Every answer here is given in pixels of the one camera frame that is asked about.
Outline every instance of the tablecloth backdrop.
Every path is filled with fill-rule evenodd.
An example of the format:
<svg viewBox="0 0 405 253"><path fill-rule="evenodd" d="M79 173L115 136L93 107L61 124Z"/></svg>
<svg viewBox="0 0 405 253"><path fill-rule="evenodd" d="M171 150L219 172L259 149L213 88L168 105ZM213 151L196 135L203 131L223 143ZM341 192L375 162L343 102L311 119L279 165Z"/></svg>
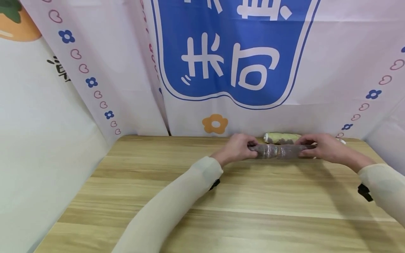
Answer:
<svg viewBox="0 0 405 253"><path fill-rule="evenodd" d="M405 94L404 1L22 2L108 140L363 138Z"/></svg>

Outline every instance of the person's left hand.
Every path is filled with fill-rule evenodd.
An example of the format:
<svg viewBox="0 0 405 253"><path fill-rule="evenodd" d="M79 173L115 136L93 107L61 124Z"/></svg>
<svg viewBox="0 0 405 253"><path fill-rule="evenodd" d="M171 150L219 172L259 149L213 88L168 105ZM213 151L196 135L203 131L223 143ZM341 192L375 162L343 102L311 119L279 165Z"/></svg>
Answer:
<svg viewBox="0 0 405 253"><path fill-rule="evenodd" d="M234 134L225 146L211 155L224 167L228 163L257 157L256 151L250 151L248 146L258 145L256 138L247 134Z"/></svg>

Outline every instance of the blue flower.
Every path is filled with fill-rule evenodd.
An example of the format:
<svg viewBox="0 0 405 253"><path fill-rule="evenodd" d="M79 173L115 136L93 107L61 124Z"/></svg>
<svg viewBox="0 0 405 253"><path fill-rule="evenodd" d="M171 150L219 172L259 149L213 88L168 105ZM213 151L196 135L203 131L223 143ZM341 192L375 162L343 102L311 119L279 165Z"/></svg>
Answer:
<svg viewBox="0 0 405 253"><path fill-rule="evenodd" d="M369 94L366 96L367 99L376 99L378 98L378 95L380 95L382 91L378 90L376 91L375 89L372 89L369 91Z"/></svg>
<svg viewBox="0 0 405 253"><path fill-rule="evenodd" d="M94 78L94 77L87 78L86 83L89 86L89 88L92 88L93 86L98 85L98 82L96 81L96 78Z"/></svg>
<svg viewBox="0 0 405 253"><path fill-rule="evenodd" d="M104 114L107 119L111 119L114 117L113 111L108 111Z"/></svg>
<svg viewBox="0 0 405 253"><path fill-rule="evenodd" d="M353 124L346 124L344 127L342 127L342 130L349 130Z"/></svg>
<svg viewBox="0 0 405 253"><path fill-rule="evenodd" d="M68 44L69 42L75 42L75 38L70 30L59 31L59 36L62 38L63 43Z"/></svg>

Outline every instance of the wood grain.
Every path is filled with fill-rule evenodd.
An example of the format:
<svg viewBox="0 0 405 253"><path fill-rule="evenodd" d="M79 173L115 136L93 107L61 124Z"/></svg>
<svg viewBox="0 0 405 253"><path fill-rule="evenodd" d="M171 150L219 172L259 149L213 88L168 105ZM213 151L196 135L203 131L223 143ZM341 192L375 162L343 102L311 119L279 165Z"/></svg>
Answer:
<svg viewBox="0 0 405 253"><path fill-rule="evenodd" d="M363 141L352 148L382 159ZM110 253L136 213L227 138L119 139L36 253ZM357 193L357 175L322 160L224 168L166 240L164 253L405 252L405 229Z"/></svg>

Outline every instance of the beige sleeve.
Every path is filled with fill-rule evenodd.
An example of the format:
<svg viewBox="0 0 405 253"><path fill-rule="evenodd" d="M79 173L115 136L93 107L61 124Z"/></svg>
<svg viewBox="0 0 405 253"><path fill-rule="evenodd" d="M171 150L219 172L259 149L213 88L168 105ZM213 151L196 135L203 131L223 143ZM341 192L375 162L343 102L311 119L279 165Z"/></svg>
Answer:
<svg viewBox="0 0 405 253"><path fill-rule="evenodd" d="M204 157L194 163L138 212L113 253L158 253L173 228L222 173L214 158Z"/></svg>
<svg viewBox="0 0 405 253"><path fill-rule="evenodd" d="M405 176L386 164L364 167L358 175L375 203L405 227Z"/></svg>

